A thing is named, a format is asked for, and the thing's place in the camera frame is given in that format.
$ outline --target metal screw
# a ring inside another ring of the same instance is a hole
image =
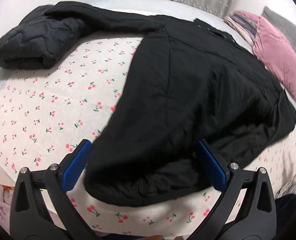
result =
[[[57,163],[53,163],[53,164],[51,164],[51,165],[49,166],[49,169],[50,169],[51,171],[55,171],[55,170],[57,170],[57,169],[58,169],[58,164],[57,164]]]
[[[230,163],[230,168],[232,168],[233,170],[236,170],[239,168],[237,163]]]
[[[27,172],[28,168],[27,167],[23,167],[20,169],[20,173],[25,174]]]
[[[262,174],[266,174],[266,172],[267,172],[265,168],[260,168],[259,171],[260,171]]]

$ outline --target blue gripper pad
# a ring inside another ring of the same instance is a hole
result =
[[[60,163],[59,178],[61,178],[61,189],[63,192],[72,190],[81,172],[86,166],[88,154],[91,150],[91,142],[83,139],[76,149],[67,154]]]
[[[225,165],[222,160],[221,163],[211,154],[206,146],[205,140],[198,141],[197,155],[201,165],[203,166],[208,179],[216,190],[224,192],[227,187],[227,182],[230,178],[228,164]]]

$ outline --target dark clothing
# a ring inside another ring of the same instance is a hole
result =
[[[296,111],[278,80],[231,35],[205,22],[77,2],[60,2],[45,15],[83,22],[77,28],[83,35],[147,33],[88,157],[85,188],[101,201],[143,206],[200,191],[209,182],[194,153],[199,139],[244,168],[295,126]]]

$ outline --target bed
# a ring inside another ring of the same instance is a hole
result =
[[[123,12],[165,14],[185,20],[199,18],[230,33],[251,53],[251,47],[222,19],[183,4],[168,0],[87,2]],[[92,141],[100,135],[122,94],[131,58],[142,38],[138,34],[98,32],[80,40],[50,70],[0,69],[0,166],[13,181],[21,167],[46,169],[52,163],[59,163],[82,139]],[[78,93],[71,92],[75,87]],[[287,95],[296,109],[296,103]],[[261,166],[267,169],[277,195],[296,174],[296,128],[283,140],[267,147],[246,169],[257,170]],[[118,207],[92,198],[85,191],[82,179],[83,174],[68,196],[98,234],[189,235],[220,195],[211,187],[151,206]],[[240,193],[228,222],[236,217],[244,193]],[[47,192],[42,194],[54,222],[62,227]]]

